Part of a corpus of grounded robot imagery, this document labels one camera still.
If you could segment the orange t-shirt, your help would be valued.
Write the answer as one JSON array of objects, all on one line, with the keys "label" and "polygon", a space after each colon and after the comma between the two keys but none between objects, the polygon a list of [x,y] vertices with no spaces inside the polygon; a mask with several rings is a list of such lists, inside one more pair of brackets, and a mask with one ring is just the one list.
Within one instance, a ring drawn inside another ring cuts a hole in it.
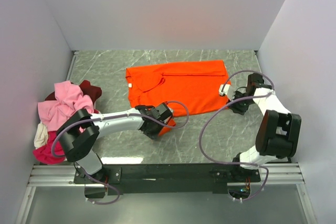
[{"label": "orange t-shirt", "polygon": [[228,81],[221,60],[130,67],[125,71],[131,107],[168,101],[174,117],[213,112],[228,99],[218,94]]}]

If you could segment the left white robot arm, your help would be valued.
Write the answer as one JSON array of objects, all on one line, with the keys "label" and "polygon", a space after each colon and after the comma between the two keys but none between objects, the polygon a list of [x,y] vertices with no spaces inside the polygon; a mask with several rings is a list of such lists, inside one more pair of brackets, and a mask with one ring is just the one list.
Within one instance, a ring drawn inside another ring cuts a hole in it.
[{"label": "left white robot arm", "polygon": [[156,139],[173,117],[173,110],[165,103],[154,107],[138,105],[126,111],[108,114],[90,114],[86,109],[77,111],[57,131],[55,140],[60,143],[66,159],[77,163],[93,183],[101,182],[107,172],[99,156],[92,150],[97,139],[123,131],[141,131]]}]

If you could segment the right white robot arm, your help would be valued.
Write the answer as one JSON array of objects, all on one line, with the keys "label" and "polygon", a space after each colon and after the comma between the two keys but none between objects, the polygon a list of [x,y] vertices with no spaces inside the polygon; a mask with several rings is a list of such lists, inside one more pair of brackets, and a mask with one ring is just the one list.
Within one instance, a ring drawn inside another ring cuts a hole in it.
[{"label": "right white robot arm", "polygon": [[250,105],[257,105],[263,115],[255,138],[255,145],[237,155],[236,162],[230,169],[235,181],[241,182],[248,175],[248,169],[277,159],[292,158],[298,146],[301,128],[301,116],[291,113],[277,98],[274,87],[266,84],[259,73],[248,76],[245,92],[234,90],[229,84],[222,84],[219,95],[228,99],[229,108],[244,115]]}]

